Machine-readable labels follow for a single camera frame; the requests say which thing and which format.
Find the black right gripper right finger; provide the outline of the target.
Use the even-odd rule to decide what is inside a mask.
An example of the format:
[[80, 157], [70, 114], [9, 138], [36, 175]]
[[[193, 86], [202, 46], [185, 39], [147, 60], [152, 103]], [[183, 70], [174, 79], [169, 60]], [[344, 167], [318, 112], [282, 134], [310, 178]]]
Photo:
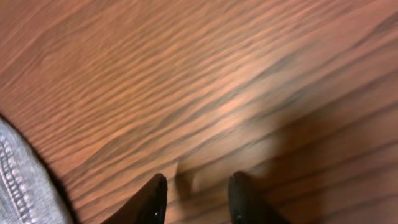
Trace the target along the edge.
[[232, 224], [291, 224], [263, 199], [244, 172], [229, 178], [228, 200]]

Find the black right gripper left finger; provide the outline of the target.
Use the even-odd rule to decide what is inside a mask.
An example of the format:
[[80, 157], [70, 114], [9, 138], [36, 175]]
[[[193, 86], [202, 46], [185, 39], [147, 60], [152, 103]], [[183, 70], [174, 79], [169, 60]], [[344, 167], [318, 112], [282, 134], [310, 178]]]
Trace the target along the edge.
[[167, 179], [158, 173], [102, 224], [164, 224], [166, 208]]

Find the light blue denim shorts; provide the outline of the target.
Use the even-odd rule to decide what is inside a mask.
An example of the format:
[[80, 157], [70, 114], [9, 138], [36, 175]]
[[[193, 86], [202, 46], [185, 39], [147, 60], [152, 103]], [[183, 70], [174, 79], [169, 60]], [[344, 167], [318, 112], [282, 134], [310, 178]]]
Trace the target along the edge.
[[25, 139], [1, 120], [1, 224], [73, 223], [49, 173]]

